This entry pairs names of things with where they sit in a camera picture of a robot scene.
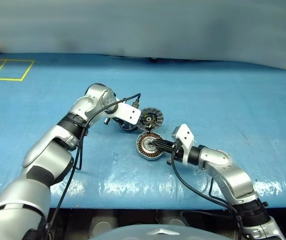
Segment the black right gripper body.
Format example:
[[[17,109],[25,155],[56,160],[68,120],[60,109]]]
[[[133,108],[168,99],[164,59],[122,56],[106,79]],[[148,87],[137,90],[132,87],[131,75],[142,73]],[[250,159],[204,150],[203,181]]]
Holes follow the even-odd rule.
[[[172,155],[172,145],[173,145],[173,144],[174,144],[174,143],[171,142],[171,141],[168,141],[168,142],[166,143],[166,145],[168,146],[167,153],[170,154],[169,159],[166,161],[166,164],[167,164],[167,165],[171,165],[171,164],[172,164],[171,155]],[[184,156],[184,150],[183,150],[183,148],[181,147],[181,148],[175,153],[174,160],[175,160],[175,161],[178,161],[178,162],[180,162],[180,163],[182,163],[182,162],[183,162],[183,156]]]

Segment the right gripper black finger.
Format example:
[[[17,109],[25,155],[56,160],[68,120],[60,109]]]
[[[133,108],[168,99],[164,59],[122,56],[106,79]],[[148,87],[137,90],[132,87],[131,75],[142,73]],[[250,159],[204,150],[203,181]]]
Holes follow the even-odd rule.
[[[162,152],[169,153],[169,154],[175,151],[175,149],[170,146],[158,146],[157,149]]]
[[[154,145],[157,148],[173,148],[174,143],[168,140],[155,140]]]

